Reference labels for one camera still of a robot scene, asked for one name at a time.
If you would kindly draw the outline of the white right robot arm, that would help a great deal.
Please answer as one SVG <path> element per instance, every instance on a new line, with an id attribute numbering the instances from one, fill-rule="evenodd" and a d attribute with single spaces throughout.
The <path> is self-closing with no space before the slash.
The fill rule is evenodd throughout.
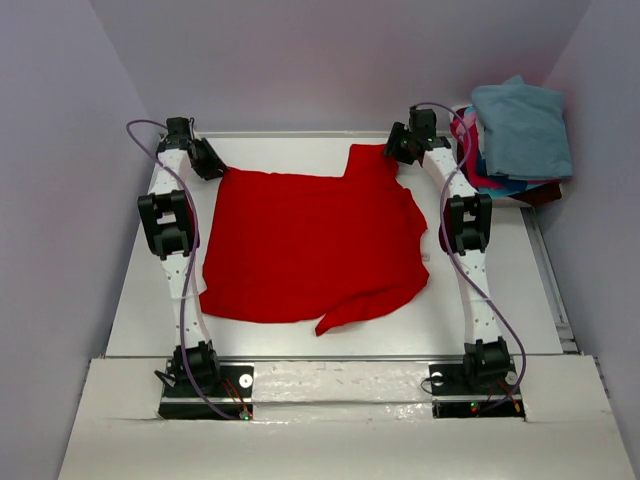
<path id="1" fill-rule="evenodd" d="M 484 394 L 503 381 L 512 367 L 500 328 L 502 315 L 492 301 L 486 272 L 486 251 L 492 225 L 492 200 L 474 188 L 462 171 L 463 161 L 448 139 L 437 133 L 432 102 L 409 109 L 407 124 L 393 124 L 384 155 L 424 167 L 440 188 L 438 238 L 456 271 L 462 300 L 464 355 L 452 373 L 432 373 L 433 392 L 451 395 L 459 389 Z"/>

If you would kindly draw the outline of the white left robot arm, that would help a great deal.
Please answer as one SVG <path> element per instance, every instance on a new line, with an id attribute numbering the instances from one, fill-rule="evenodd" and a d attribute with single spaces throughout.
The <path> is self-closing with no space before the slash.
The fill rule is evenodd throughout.
<path id="1" fill-rule="evenodd" d="M 208 141 L 194 133 L 194 120 L 172 117 L 151 159 L 158 167 L 147 194 L 137 200 L 143 232 L 169 285 L 176 319 L 176 347 L 159 377 L 176 394 L 209 395 L 222 381 L 217 354 L 203 320 L 195 278 L 199 223 L 184 175 L 205 181 L 224 176 L 227 166 Z"/>

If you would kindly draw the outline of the red t shirt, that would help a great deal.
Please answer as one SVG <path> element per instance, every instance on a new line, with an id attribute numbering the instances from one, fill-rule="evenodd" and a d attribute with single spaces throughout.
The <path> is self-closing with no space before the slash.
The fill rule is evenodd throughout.
<path id="1" fill-rule="evenodd" d="M 315 332 L 388 315 L 427 285 L 427 222 L 379 145 L 350 147 L 339 177 L 232 169 L 202 266 L 204 314 Z"/>

